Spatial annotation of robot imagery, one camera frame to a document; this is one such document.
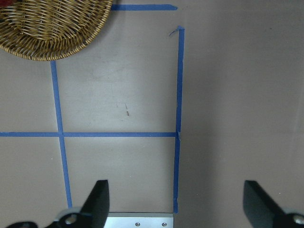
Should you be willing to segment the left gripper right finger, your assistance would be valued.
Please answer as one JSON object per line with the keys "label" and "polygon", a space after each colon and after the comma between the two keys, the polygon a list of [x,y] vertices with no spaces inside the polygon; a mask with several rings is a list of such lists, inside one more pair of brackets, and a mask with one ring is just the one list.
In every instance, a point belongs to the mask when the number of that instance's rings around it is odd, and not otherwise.
{"label": "left gripper right finger", "polygon": [[243,210],[254,228],[302,228],[304,215],[286,213],[255,180],[244,181]]}

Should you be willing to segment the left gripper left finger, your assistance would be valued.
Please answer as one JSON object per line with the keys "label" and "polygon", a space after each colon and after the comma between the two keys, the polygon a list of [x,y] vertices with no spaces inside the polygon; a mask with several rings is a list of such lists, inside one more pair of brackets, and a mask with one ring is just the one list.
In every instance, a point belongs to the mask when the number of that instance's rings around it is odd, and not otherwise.
{"label": "left gripper left finger", "polygon": [[55,219],[49,228],[103,228],[109,215],[110,197],[107,180],[98,180],[78,212]]}

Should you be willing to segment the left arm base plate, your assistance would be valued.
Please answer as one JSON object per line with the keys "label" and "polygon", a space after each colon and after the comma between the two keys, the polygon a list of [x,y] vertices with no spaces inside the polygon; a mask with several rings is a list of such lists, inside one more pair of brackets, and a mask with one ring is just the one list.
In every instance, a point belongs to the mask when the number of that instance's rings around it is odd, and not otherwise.
{"label": "left arm base plate", "polygon": [[109,213],[105,228],[173,228],[171,213]]}

